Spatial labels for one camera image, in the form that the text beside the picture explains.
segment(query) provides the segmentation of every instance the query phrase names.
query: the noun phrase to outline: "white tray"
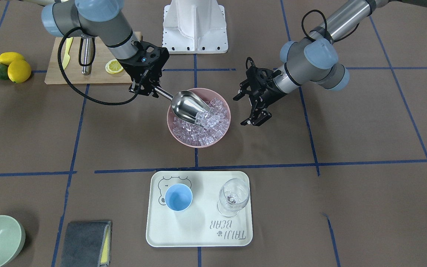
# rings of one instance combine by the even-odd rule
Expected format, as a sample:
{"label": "white tray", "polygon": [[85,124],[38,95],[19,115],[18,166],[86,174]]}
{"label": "white tray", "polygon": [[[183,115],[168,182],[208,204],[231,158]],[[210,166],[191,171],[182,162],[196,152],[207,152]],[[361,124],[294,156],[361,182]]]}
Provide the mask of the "white tray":
{"label": "white tray", "polygon": [[[146,241],[153,247],[241,247],[253,239],[251,198],[233,218],[217,211],[218,193],[232,178],[247,182],[242,171],[159,171],[151,178]],[[169,186],[191,188],[192,204],[173,211],[164,203]]]}

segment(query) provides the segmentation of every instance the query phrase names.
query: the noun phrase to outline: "half lemon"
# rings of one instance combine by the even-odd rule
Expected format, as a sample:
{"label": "half lemon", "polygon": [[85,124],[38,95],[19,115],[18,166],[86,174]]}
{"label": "half lemon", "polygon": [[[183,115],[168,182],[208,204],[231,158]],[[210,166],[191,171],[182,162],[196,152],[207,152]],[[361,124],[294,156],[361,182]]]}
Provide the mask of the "half lemon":
{"label": "half lemon", "polygon": [[110,74],[120,73],[123,71],[123,67],[116,59],[112,59],[106,63],[105,71]]}

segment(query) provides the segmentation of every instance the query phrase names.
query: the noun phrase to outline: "wooden cutting board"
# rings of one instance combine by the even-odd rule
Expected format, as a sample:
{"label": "wooden cutting board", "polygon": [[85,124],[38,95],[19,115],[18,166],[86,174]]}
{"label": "wooden cutting board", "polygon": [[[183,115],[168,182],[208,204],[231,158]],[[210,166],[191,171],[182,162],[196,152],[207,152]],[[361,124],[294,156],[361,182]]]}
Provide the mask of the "wooden cutting board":
{"label": "wooden cutting board", "polygon": [[[141,40],[141,32],[135,32],[137,38]],[[66,84],[62,74],[60,73],[59,64],[57,62],[57,50],[59,48],[61,37],[56,37],[54,42],[54,48],[52,49],[52,55],[50,56],[49,68],[46,74],[46,84],[48,85],[60,85]],[[85,83],[132,83],[131,78],[122,71],[117,74],[109,74],[105,71],[105,65],[108,61],[114,59],[113,54],[103,44],[99,37],[95,38],[95,60],[92,64],[92,72],[90,75],[82,74],[82,66],[78,64],[78,50],[81,39],[78,37],[73,38],[73,43],[69,51],[70,61],[65,69],[67,77],[73,84],[85,84]],[[65,44],[62,49],[62,60],[64,60]]]}

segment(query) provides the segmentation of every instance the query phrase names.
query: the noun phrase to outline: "pink bucket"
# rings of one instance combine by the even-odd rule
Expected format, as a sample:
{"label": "pink bucket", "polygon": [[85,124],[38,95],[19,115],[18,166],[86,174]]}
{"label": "pink bucket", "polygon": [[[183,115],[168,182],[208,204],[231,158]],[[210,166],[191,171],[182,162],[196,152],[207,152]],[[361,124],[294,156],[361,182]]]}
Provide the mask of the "pink bucket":
{"label": "pink bucket", "polygon": [[[231,118],[232,118],[232,117],[231,117],[231,115],[230,115],[230,108],[229,108],[229,106],[228,106],[228,104],[227,104],[227,101],[225,101],[225,99],[224,99],[224,98],[222,98],[222,96],[220,96],[220,94],[218,94],[217,92],[212,91],[212,90],[210,90],[210,89],[206,89],[206,88],[192,88],[192,89],[189,89],[188,91],[192,91],[192,92],[193,92],[193,93],[195,93],[197,96],[199,96],[203,101],[211,101],[211,100],[212,100],[212,99],[214,99],[214,98],[217,98],[217,99],[219,99],[219,100],[222,100],[222,102],[224,102],[224,106],[225,106],[225,108],[227,108],[227,114],[226,114],[225,116],[228,118],[228,121],[229,121],[228,126],[230,127],[230,120],[231,120]],[[171,132],[172,136],[173,136],[176,140],[178,140],[181,144],[184,144],[184,145],[186,145],[186,146],[194,147],[194,148],[204,148],[204,147],[209,147],[209,146],[211,146],[211,145],[213,145],[213,144],[217,143],[217,142],[218,142],[220,139],[222,139],[222,138],[224,137],[224,135],[225,135],[225,134],[224,134],[224,135],[222,135],[219,139],[215,140],[215,142],[213,142],[212,144],[208,144],[208,145],[204,145],[204,146],[194,146],[194,145],[186,144],[186,143],[184,143],[184,142],[180,141],[180,140],[176,137],[176,135],[174,135],[174,133],[172,132],[174,117],[175,117],[175,115],[174,115],[174,113],[172,112],[171,107],[169,107],[169,109],[168,109],[168,128],[169,128],[169,131]]]}

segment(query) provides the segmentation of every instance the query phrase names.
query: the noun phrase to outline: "ice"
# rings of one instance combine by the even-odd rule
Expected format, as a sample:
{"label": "ice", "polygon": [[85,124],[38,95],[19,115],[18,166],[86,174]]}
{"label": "ice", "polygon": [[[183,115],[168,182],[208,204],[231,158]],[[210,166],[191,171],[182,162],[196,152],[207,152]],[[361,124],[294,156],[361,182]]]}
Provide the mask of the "ice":
{"label": "ice", "polygon": [[181,142],[193,146],[209,145],[227,132],[230,121],[226,116],[224,102],[214,98],[206,103],[210,111],[198,112],[195,124],[174,117],[172,132]]}

